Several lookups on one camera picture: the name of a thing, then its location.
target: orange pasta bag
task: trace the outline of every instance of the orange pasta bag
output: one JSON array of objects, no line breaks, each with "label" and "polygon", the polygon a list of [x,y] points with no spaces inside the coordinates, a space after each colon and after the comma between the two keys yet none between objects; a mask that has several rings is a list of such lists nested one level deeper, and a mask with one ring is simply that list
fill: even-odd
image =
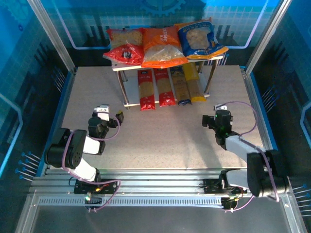
[{"label": "orange pasta bag", "polygon": [[163,69],[188,62],[181,51],[175,26],[144,29],[142,44],[145,53],[142,67]]}]

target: red pasta bag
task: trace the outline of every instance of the red pasta bag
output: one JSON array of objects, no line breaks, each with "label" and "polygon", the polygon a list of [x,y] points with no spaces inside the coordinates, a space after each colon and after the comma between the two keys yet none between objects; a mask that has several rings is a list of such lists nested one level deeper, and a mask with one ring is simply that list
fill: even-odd
[{"label": "red pasta bag", "polygon": [[111,50],[104,57],[114,62],[128,65],[141,65],[144,57],[142,46],[143,29],[108,29]]},{"label": "red pasta bag", "polygon": [[154,74],[157,90],[159,92],[160,107],[175,105],[175,98],[167,69],[154,68]]},{"label": "red pasta bag", "polygon": [[156,109],[151,70],[144,69],[137,72],[140,110]]}]

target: yellow spaghetti package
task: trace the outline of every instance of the yellow spaghetti package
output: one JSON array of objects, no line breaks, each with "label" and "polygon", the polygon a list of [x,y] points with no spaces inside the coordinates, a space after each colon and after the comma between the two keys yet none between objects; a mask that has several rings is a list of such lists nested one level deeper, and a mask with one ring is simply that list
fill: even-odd
[{"label": "yellow spaghetti package", "polygon": [[177,28],[145,28],[142,40],[142,67],[169,68],[188,62],[181,51]]},{"label": "yellow spaghetti package", "polygon": [[183,71],[185,74],[191,102],[206,101],[201,92],[200,77],[196,69],[195,62],[183,64]]},{"label": "yellow spaghetti package", "polygon": [[211,18],[192,23],[176,24],[184,55],[188,59],[208,60],[228,51],[218,43]]}]

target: blue spaghetti package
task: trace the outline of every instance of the blue spaghetti package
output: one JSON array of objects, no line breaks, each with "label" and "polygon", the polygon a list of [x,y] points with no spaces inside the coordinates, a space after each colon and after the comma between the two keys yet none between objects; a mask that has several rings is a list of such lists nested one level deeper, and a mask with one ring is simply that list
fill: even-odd
[{"label": "blue spaghetti package", "polygon": [[175,26],[183,53],[188,59],[208,60],[228,51],[228,47],[218,43],[211,18]]}]

